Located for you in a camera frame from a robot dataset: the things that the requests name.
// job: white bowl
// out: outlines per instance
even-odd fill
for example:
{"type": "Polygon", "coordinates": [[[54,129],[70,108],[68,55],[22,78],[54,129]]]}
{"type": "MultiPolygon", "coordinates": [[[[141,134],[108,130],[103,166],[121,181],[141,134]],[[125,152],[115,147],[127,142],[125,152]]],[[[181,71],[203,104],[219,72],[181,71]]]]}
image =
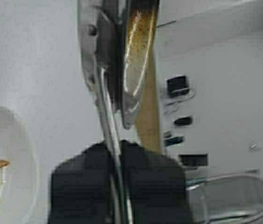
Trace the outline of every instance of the white bowl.
{"type": "Polygon", "coordinates": [[[0,169],[0,224],[24,224],[36,201],[39,166],[24,126],[1,106],[0,159],[10,162],[0,169]]]}

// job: metal spatula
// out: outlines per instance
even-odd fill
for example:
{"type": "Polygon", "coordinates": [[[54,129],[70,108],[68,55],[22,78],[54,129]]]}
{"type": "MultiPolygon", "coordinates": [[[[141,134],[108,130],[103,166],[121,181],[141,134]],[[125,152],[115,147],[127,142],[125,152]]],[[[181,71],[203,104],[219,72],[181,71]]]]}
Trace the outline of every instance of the metal spatula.
{"type": "Polygon", "coordinates": [[[140,105],[159,0],[79,0],[78,31],[83,73],[97,105],[105,142],[115,161],[122,223],[133,223],[120,165],[114,113],[129,129],[140,105]]]}

